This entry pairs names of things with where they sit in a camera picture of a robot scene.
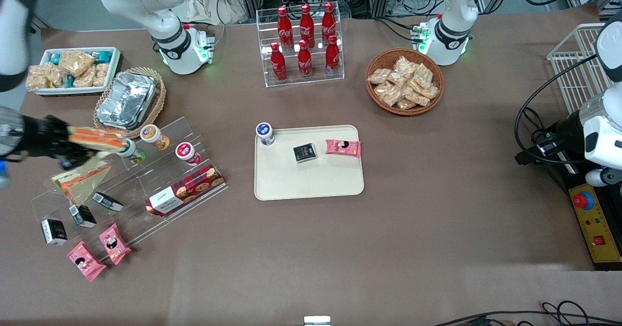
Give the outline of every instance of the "woven bread basket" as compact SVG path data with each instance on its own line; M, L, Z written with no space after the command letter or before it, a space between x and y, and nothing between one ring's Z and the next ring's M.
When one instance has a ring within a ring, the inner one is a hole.
M372 85L367 80L367 77L371 76L371 74L374 73L374 71L376 71L377 69L393 69L393 65L395 64L395 62L397 62L397 58L399 58L400 56L404 56L404 58L407 58L410 62L413 63L423 63L424 65L426 65L426 67L428 67L430 71L432 71L432 82L438 88L438 95L436 96L436 98L430 101L430 104L428 106L417 105L411 109L400 110L397 107L391 107L389 105L386 105L381 102L380 99L378 99L378 97L376 96L376 93L374 92L375 85ZM436 65L436 63L428 56L425 56L414 49L393 48L383 51L375 58L373 58L373 60L371 60L371 63L369 63L369 66L367 67L367 75L365 76L365 78L365 86L367 87L367 93L369 93L371 99L386 111L402 116L412 116L425 113L429 109L433 108L436 104L438 104L440 98L442 98L443 96L443 92L445 91L445 80L443 78L442 71L440 71L440 67L438 67L438 65Z
M147 111L147 113L145 114L145 120L138 128L131 131L109 127L100 123L100 121L97 119L97 109L100 107L100 105L102 105L104 100L106 100L106 97L108 96L111 87L113 86L113 84L115 84L115 80L113 80L112 83L110 83L110 85L106 87L106 90L104 90L104 93L100 97L100 100L97 102L97 105L95 105L95 111L93 112L93 122L95 123L95 127L97 128L120 131L122 133L125 133L128 138L138 138L140 137L140 129L144 125L153 124L157 116L160 114L160 111L162 111L162 108L164 107L164 99L166 98L166 87L164 86L164 82L162 82L162 76L160 76L160 74L158 72L155 72L153 69L148 69L147 67L134 67L132 69L127 69L126 71L146 74L147 76L155 78L155 80L158 82L158 87L155 91L156 94L153 97L153 100L151 100L149 111Z

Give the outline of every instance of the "pink wrapper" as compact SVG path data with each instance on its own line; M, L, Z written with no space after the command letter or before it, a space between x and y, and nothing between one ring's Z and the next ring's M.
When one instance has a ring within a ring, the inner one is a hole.
M121 261L121 258L123 258L126 253L131 251L131 249L126 246L125 242L123 242L123 239L121 239L116 224L113 224L108 230L101 233L100 240L106 248L110 260L112 260L115 265Z
M326 139L326 153L361 157L361 142Z
M89 282L93 282L97 275L106 268L104 264L101 264L93 257L91 252L88 251L84 241L81 241L78 246L75 246L67 257L73 264L76 264L82 275L84 275Z

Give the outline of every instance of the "red glass bottle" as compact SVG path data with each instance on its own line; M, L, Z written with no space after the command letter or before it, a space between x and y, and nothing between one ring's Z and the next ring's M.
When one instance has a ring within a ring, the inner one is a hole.
M302 80L308 80L311 76L313 76L311 53L309 53L309 47L306 40L301 39L298 44L300 45L300 51L298 52L298 71L300 72L300 78L302 78Z
M332 34L328 37L328 47L326 47L326 74L336 76L339 73L339 47L337 46L337 36Z
M333 14L333 2L324 3L324 17L322 18L322 45L328 45L328 38L335 34L335 15Z
M302 17L300 18L300 37L307 42L309 48L315 47L315 34L313 33L313 19L309 12L311 6L304 3L301 7Z
M285 67L285 57L283 53L278 51L278 43L271 43L270 47L273 49L273 53L270 55L270 61L273 64L274 76L276 82L283 83L287 81L287 69Z
M292 34L292 22L287 17L287 8L280 5L278 11L278 37L283 51L294 51L294 34Z

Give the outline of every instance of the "foil container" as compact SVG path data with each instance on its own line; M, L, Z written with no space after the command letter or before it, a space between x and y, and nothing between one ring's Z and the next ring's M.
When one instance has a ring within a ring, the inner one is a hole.
M157 82L151 76L119 72L108 96L96 110L97 119L109 127L126 130L138 128L157 88Z

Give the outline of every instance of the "brown table surface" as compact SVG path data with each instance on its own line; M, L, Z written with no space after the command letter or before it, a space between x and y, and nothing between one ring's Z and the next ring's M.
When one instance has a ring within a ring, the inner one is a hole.
M2 324L294 326L331 315L336 326L424 326L562 299L619 320L622 273L591 271L565 195L542 169L513 160L518 108L552 75L546 54L597 20L595 7L482 16L468 51L442 69L442 101L413 118L367 95L369 61L406 44L371 20L344 21L345 80L275 89L264 87L253 25L227 28L215 63L191 76L167 69L144 30L47 32L44 48L114 46L123 69L162 73L157 123L186 116L229 189L88 283L65 248L43 243L31 210L55 162L12 165L0 211ZM91 125L96 100L28 94L22 113ZM565 115L553 89L533 107L547 124ZM253 137L263 120L355 125L364 192L256 200Z

